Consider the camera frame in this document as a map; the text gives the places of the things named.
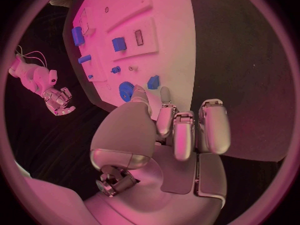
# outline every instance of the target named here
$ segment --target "black fabric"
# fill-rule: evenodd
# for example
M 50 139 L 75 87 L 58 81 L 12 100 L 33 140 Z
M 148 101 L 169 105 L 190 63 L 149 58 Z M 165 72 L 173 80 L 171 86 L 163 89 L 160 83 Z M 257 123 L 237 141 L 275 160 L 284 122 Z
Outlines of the black fabric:
M 5 118 L 12 150 L 33 178 L 70 188 L 85 200 L 98 192 L 89 152 L 91 140 L 107 112 L 91 104 L 69 62 L 62 39 L 68 9 L 47 5 L 33 21 L 20 45 L 24 52 L 44 53 L 49 69 L 58 72 L 57 88 L 68 87 L 76 110 L 54 116 L 38 95 L 8 76 Z M 223 156 L 228 196 L 216 221 L 227 224 L 249 208 L 277 173 L 276 162 L 250 161 Z

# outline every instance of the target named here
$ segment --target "cable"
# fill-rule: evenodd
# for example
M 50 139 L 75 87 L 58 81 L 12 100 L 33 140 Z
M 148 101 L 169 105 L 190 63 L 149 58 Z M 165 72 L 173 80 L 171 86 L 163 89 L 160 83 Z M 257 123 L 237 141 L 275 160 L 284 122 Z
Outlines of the cable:
M 46 60 L 46 58 L 45 58 L 45 56 L 44 56 L 44 54 L 43 54 L 42 52 L 40 52 L 40 51 L 31 51 L 31 52 L 29 52 L 29 53 L 23 54 L 23 49 L 22 49 L 22 47 L 21 47 L 20 45 L 18 45 L 18 47 L 20 47 L 21 53 L 19 53 L 17 50 L 15 50 L 15 51 L 16 51 L 19 55 L 21 55 L 21 56 L 24 57 L 24 58 L 28 58 L 28 59 L 38 59 L 38 60 L 42 63 L 42 65 L 43 65 L 45 68 L 48 68 L 47 60 Z M 43 61 L 42 61 L 41 59 L 39 59 L 38 57 L 35 57 L 35 56 L 27 56 L 27 55 L 33 54 L 33 53 L 40 53 L 40 54 L 42 55 L 42 57 L 43 57 L 45 63 L 43 63 Z

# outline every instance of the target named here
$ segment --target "rectangular slot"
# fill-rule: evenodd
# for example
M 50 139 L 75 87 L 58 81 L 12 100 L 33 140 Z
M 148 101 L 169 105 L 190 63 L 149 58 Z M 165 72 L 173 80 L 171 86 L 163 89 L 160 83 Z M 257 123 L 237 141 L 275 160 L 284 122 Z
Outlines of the rectangular slot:
M 143 35 L 141 30 L 135 31 L 135 39 L 138 46 L 144 45 Z

